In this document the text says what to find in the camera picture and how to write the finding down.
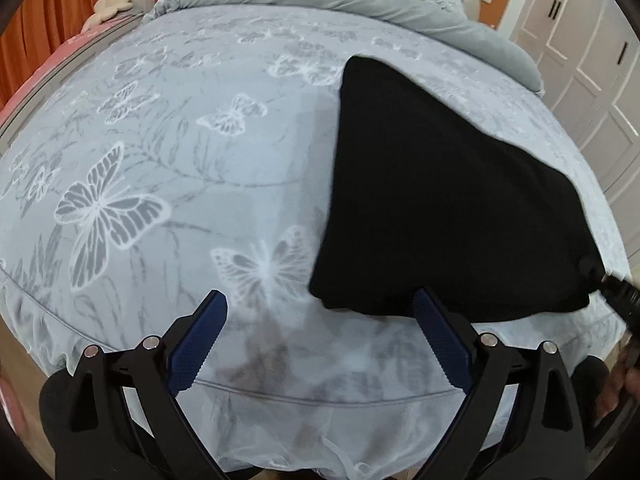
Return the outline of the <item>person right hand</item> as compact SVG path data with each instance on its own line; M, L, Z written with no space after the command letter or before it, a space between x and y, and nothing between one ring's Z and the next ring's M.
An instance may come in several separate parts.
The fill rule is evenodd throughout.
M629 362L629 355L635 348L636 342L631 339L620 352L608 379L604 383L600 396L597 397L596 414L598 417L604 417L616 409L622 391L639 400L639 370Z

